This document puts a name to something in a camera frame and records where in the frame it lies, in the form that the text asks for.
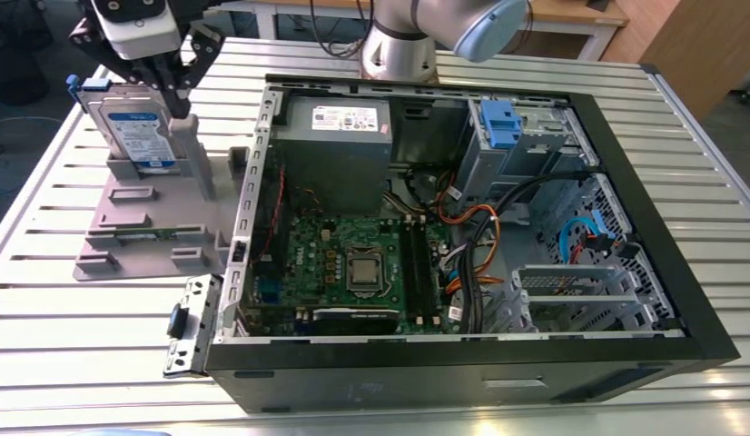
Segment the ram slot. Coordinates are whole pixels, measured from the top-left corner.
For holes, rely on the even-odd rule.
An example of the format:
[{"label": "ram slot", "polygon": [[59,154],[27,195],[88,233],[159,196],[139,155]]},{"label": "ram slot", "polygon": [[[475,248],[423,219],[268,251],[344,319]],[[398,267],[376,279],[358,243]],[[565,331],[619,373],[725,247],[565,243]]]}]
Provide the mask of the ram slot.
[{"label": "ram slot", "polygon": [[415,226],[412,229],[412,252],[415,256],[416,291],[421,301],[421,314],[426,324],[434,323],[438,316],[437,289],[434,285],[434,272],[431,270],[431,248],[427,241],[426,227]]},{"label": "ram slot", "polygon": [[407,321],[416,322],[422,313],[422,304],[418,291],[412,231],[412,225],[403,223],[399,229],[399,246],[402,252],[403,290],[407,298]]}]

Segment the cpu socket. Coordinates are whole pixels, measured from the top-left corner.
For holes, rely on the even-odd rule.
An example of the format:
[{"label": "cpu socket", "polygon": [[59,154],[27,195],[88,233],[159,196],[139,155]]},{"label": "cpu socket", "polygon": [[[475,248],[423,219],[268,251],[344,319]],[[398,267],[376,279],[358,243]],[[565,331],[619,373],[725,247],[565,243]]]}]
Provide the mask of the cpu socket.
[{"label": "cpu socket", "polygon": [[383,292],[383,253],[375,247],[348,248],[348,291],[359,298]]}]

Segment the white label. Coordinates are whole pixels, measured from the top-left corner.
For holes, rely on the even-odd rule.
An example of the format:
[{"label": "white label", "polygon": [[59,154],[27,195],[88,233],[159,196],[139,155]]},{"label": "white label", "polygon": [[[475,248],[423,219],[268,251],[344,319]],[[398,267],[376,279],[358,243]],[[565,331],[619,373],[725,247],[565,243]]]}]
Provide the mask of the white label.
[{"label": "white label", "polygon": [[374,107],[318,106],[312,109],[312,130],[379,132]]},{"label": "white label", "polygon": [[131,240],[131,241],[155,241],[156,235],[151,233],[138,233],[138,234],[120,234],[116,239]]},{"label": "white label", "polygon": [[455,198],[455,200],[461,200],[461,195],[463,194],[461,191],[458,191],[458,188],[455,188],[454,186],[447,188],[447,194],[450,194],[450,196],[453,198]]},{"label": "white label", "polygon": [[162,121],[156,114],[108,114],[108,118],[132,162],[150,169],[163,169],[175,164],[170,142],[159,134]]},{"label": "white label", "polygon": [[447,318],[450,318],[454,321],[462,321],[463,320],[463,309],[461,309],[457,306],[450,306],[450,313],[447,313]]}]

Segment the motherboard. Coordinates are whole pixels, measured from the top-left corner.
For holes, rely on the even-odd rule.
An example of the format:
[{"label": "motherboard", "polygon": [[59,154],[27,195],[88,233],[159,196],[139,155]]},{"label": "motherboard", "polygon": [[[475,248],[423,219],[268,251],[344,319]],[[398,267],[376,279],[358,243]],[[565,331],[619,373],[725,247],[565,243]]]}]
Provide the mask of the motherboard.
[{"label": "motherboard", "polygon": [[434,334],[449,328],[437,265],[443,224],[300,217],[291,223],[282,280],[259,277],[260,304],[243,308],[267,335]]}]

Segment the slotted aluminum table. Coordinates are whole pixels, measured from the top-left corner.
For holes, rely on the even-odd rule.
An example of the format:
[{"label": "slotted aluminum table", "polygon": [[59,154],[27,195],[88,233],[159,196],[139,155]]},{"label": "slotted aluminum table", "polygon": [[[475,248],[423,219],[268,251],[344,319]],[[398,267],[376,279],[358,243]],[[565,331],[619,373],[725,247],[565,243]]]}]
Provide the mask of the slotted aluminum table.
[{"label": "slotted aluminum table", "polygon": [[[104,140],[76,107],[0,226],[0,432],[242,434],[211,429],[226,425],[248,434],[750,434],[750,192],[667,84],[629,64],[526,57],[470,64],[441,54],[439,65],[447,84],[598,98],[742,359],[591,406],[248,418],[210,380],[162,377],[186,278],[72,279],[108,177]],[[214,155],[252,140],[266,73],[356,76],[358,63],[331,60],[315,44],[231,39],[191,96]]]}]

